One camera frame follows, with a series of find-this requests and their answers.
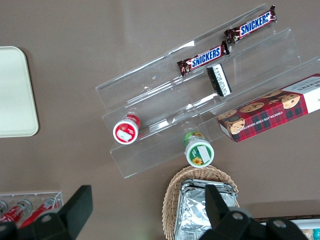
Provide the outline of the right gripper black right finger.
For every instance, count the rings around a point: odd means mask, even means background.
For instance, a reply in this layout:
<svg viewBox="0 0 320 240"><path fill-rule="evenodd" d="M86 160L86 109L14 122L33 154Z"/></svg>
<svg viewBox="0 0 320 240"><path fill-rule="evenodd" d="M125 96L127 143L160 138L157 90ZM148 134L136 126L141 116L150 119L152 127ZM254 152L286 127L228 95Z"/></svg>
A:
<svg viewBox="0 0 320 240"><path fill-rule="evenodd" d="M241 210L231 210L214 185L205 186L205 210L211 224L201 240L264 240L265 227Z"/></svg>

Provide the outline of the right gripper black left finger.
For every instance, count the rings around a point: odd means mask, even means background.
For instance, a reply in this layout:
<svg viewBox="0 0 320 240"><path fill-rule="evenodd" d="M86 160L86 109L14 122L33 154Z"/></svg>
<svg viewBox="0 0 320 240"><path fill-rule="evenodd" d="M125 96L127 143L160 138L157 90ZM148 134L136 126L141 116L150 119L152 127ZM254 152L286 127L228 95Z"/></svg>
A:
<svg viewBox="0 0 320 240"><path fill-rule="evenodd" d="M19 240L75 240L93 212L92 186L82 185L59 210L42 213L17 232Z"/></svg>

